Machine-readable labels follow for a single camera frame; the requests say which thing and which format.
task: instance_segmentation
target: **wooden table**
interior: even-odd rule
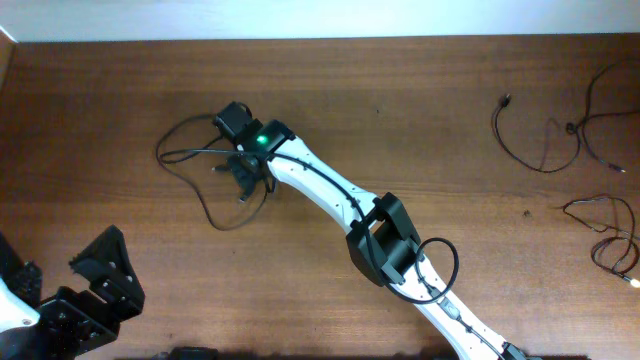
[[[602,235],[554,208],[603,192],[640,207],[638,116],[589,128],[593,147],[625,174],[586,154],[561,173],[528,171],[490,126],[511,92],[505,141],[539,161],[548,119],[561,128],[578,120],[594,71],[628,56],[640,56],[640,36],[19,44],[0,98],[0,229],[42,267],[44,295],[85,289],[68,260],[110,224],[125,233],[144,312],[86,358],[179,345],[446,352],[411,305],[355,269],[345,234],[292,188],[250,225],[218,232],[192,191],[159,168],[153,148],[171,125],[241,100],[261,120],[284,121],[354,183],[400,197],[424,239],[452,240],[454,292],[509,341],[532,354],[640,358],[640,293],[591,263]],[[637,106],[639,78],[604,79],[594,110]],[[214,129],[199,126],[168,147],[206,143]],[[553,165],[575,142],[563,129],[550,134]],[[220,162],[202,156],[182,169],[224,218],[239,205],[231,178],[210,171]],[[429,255],[446,277],[447,250]]]

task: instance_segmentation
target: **small black connector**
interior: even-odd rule
[[[500,106],[504,109],[507,106],[509,106],[509,103],[511,102],[511,94],[504,94],[501,98],[500,98]]]

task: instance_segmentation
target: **black motor bracket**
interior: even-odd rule
[[[369,256],[366,232],[373,222],[382,224],[370,235],[376,264],[392,284],[404,283],[403,274],[415,263],[420,236],[402,202],[393,194],[373,200],[374,208],[362,221],[353,221],[347,234],[349,255],[355,266],[371,282],[383,286]]]
[[[228,140],[236,150],[252,153],[273,153],[282,143],[295,139],[294,133],[278,120],[272,120],[265,126],[258,119],[252,117],[246,105],[232,102],[220,111],[213,122],[220,131],[220,135]],[[254,193],[256,185],[264,182],[267,192],[275,190],[269,185],[271,176],[266,164],[266,157],[254,155],[231,155],[226,163],[214,168],[216,172],[231,172],[236,183],[242,189],[239,200],[241,202]]]

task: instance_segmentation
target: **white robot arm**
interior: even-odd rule
[[[347,233],[356,267],[377,285],[415,299],[414,305],[447,338],[460,359],[527,359],[448,291],[429,259],[419,251],[417,232],[395,196],[378,198],[352,184],[316,157],[284,124],[273,120],[263,127],[244,105],[231,103],[216,116],[214,124],[239,150],[236,154],[261,159],[271,176],[326,211]],[[224,153],[209,149],[193,152]],[[369,229],[377,222],[383,224],[371,234]],[[450,247],[457,259],[455,248]]]

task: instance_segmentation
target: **black cable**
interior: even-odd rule
[[[587,91],[585,94],[585,113],[584,116],[582,116],[581,120],[577,123],[567,123],[565,130],[567,131],[567,134],[569,135],[575,135],[576,137],[576,151],[573,154],[573,156],[571,157],[571,159],[569,159],[569,161],[567,161],[564,165],[561,165],[555,169],[551,169],[551,170],[543,170],[542,167],[544,165],[544,163],[540,164],[539,167],[534,167],[530,164],[528,164],[527,162],[525,162],[524,160],[522,160],[520,157],[518,157],[517,155],[515,155],[511,150],[509,150],[509,148],[507,147],[507,145],[504,143],[504,141],[502,140],[502,137],[500,135],[500,129],[498,127],[498,117],[500,115],[500,112],[502,112],[502,110],[504,110],[507,106],[509,106],[509,103],[511,102],[511,95],[510,94],[506,94],[504,96],[502,96],[502,98],[500,98],[500,101],[498,103],[498,106],[496,107],[496,109],[493,111],[493,115],[492,115],[492,126],[493,126],[493,132],[494,135],[496,137],[496,140],[498,141],[498,144],[500,144],[500,147],[502,147],[502,149],[509,154],[509,156],[511,156],[514,160],[518,161],[520,164],[522,164],[523,166],[525,166],[526,168],[528,168],[529,170],[533,170],[536,172],[540,172],[540,173],[544,173],[544,174],[552,174],[561,170],[566,169],[567,167],[569,167],[571,164],[573,164],[573,162],[578,158],[578,155],[580,155],[580,151],[582,149],[582,145],[584,145],[584,148],[587,151],[587,154],[589,154],[589,156],[591,156],[592,158],[594,158],[595,160],[597,160],[598,162],[600,162],[603,165],[608,166],[610,169],[617,171],[617,172],[625,172],[625,170],[613,163],[610,163],[609,161],[601,158],[599,155],[597,155],[593,149],[591,148],[591,146],[589,145],[589,141],[587,139],[587,134],[585,132],[585,129],[587,127],[587,124],[589,123],[589,121],[596,119],[596,118],[602,118],[602,117],[621,117],[621,116],[629,116],[629,115],[633,115],[633,114],[639,114],[640,113],[640,108],[638,109],[634,109],[634,110],[630,110],[630,111],[622,111],[622,112],[609,112],[609,113],[596,113],[596,114],[591,114],[591,103],[593,102],[593,88],[595,86],[595,84],[597,83],[597,81],[604,76],[606,73],[608,73],[610,70],[622,65],[622,64],[627,64],[627,63],[633,63],[633,64],[640,64],[640,59],[624,59],[612,64],[609,64],[605,67],[603,67],[602,69],[598,70],[595,75],[591,78],[591,81],[589,82],[589,86],[587,87]]]
[[[421,254],[424,253],[424,248],[433,242],[444,243],[449,247],[449,249],[451,249],[451,253],[453,254],[453,271],[451,272],[451,278],[447,283],[447,287],[445,287],[440,294],[432,297],[430,300],[426,300],[427,302],[425,304],[432,304],[437,302],[438,300],[440,300],[440,298],[443,298],[451,290],[453,283],[456,281],[456,277],[458,277],[458,269],[460,267],[458,250],[456,250],[456,247],[453,245],[451,241],[443,238],[431,238],[429,240],[423,241],[422,244],[420,244],[420,246],[418,247],[418,251],[417,251],[418,255],[416,256],[416,262],[414,263],[414,267],[416,268],[416,274],[418,274],[418,281],[420,281],[427,288],[427,290],[429,290],[429,288],[433,288],[433,286],[427,282],[424,276],[422,276],[422,272],[420,271],[420,262],[421,262],[420,258],[422,257]]]
[[[630,231],[624,231],[624,230],[619,229],[617,226],[612,226],[612,225],[608,225],[608,224],[602,224],[603,228],[602,229],[597,229],[597,228],[593,227],[592,225],[590,225],[589,223],[587,223],[585,220],[581,219],[580,217],[572,214],[571,212],[569,212],[567,210],[572,205],[588,204],[588,203],[594,203],[594,202],[599,202],[599,201],[607,201],[607,200],[619,201],[627,208],[627,210],[629,210],[629,215],[630,215],[630,218],[631,218],[631,229],[630,229]],[[572,200],[572,201],[566,203],[565,205],[563,205],[561,207],[561,209],[562,209],[563,213],[565,213],[566,215],[570,216],[571,218],[573,218],[577,222],[581,223],[582,225],[588,227],[589,229],[591,229],[594,232],[604,233],[604,232],[606,232],[608,230],[614,230],[616,232],[622,232],[622,233],[627,234],[627,237],[618,236],[618,234],[616,234],[615,236],[607,237],[607,238],[597,242],[591,248],[591,261],[593,261],[594,264],[596,264],[601,269],[603,269],[603,270],[605,270],[605,271],[607,271],[607,272],[609,272],[609,273],[611,273],[613,275],[616,275],[616,276],[618,276],[618,277],[620,277],[622,279],[627,280],[625,275],[629,271],[631,271],[638,264],[638,261],[640,260],[640,248],[638,247],[638,244],[636,244],[636,242],[634,241],[634,240],[638,239],[638,237],[635,235],[636,217],[635,217],[635,215],[633,213],[633,210],[631,209],[631,206],[629,205],[629,203],[627,203],[624,199],[621,199],[619,197],[614,197],[614,196],[609,196],[609,195],[603,194],[603,195],[596,195],[596,196],[583,198],[583,199]],[[616,241],[626,241],[627,242],[627,248],[626,248],[625,252],[618,258],[618,260],[615,262],[615,264],[613,266],[607,266],[607,265],[603,264],[600,261],[600,258],[602,257],[602,254],[607,249],[607,247],[609,247],[609,245],[613,244]],[[633,259],[631,260],[630,265],[627,266],[626,268],[622,269],[622,270],[618,270],[618,266],[620,266],[620,264],[630,255],[632,250],[633,250]]]
[[[249,110],[248,107],[245,106],[245,110],[247,110],[248,113],[250,113],[251,110]],[[202,115],[196,115],[196,116],[191,116],[188,117],[184,120],[182,120],[181,122],[179,122],[178,124],[174,125],[171,129],[169,129],[169,131],[167,131],[161,138],[160,140],[158,140],[158,143],[156,144],[156,149],[155,149],[155,153],[156,153],[156,160],[158,161],[158,164],[160,164],[160,167],[162,167],[165,171],[167,171],[169,174],[177,177],[178,179],[184,181],[185,183],[187,183],[187,185],[189,185],[189,187],[191,187],[191,189],[196,193],[196,196],[198,197],[198,200],[200,201],[200,205],[202,205],[202,209],[204,210],[204,214],[207,217],[207,220],[209,221],[209,224],[211,224],[211,226],[213,226],[214,229],[216,230],[220,230],[220,231],[228,231],[228,230],[233,230],[233,229],[237,229],[240,228],[246,224],[248,224],[249,222],[251,222],[251,220],[253,220],[256,215],[258,214],[258,212],[260,211],[260,209],[262,208],[262,206],[264,205],[264,203],[267,201],[267,196],[269,195],[270,192],[270,186],[268,184],[267,179],[264,180],[265,182],[265,191],[264,191],[264,196],[260,202],[260,205],[258,205],[258,207],[256,208],[256,210],[254,210],[254,212],[245,220],[243,220],[242,222],[232,225],[232,226],[221,226],[219,224],[217,224],[213,218],[211,217],[211,213],[209,211],[209,207],[207,206],[207,202],[204,199],[204,196],[202,195],[202,192],[200,191],[200,188],[198,187],[198,185],[193,182],[192,180],[190,180],[189,178],[169,169],[167,167],[167,165],[170,164],[177,164],[189,159],[192,159],[193,157],[199,155],[200,153],[198,152],[192,152],[189,153],[181,158],[178,159],[173,159],[173,160],[164,160],[160,154],[160,147],[162,146],[162,144],[164,144],[167,139],[169,139],[176,131],[178,131],[178,129],[180,129],[181,127],[192,123],[192,122],[196,122],[196,121],[202,121],[202,120],[214,120],[215,116],[211,115],[211,114],[202,114]],[[202,149],[200,150],[205,150],[208,149],[211,145],[215,144],[216,142],[218,142],[220,139],[222,139],[222,136],[218,136],[215,139],[211,140],[210,142],[208,142]]]

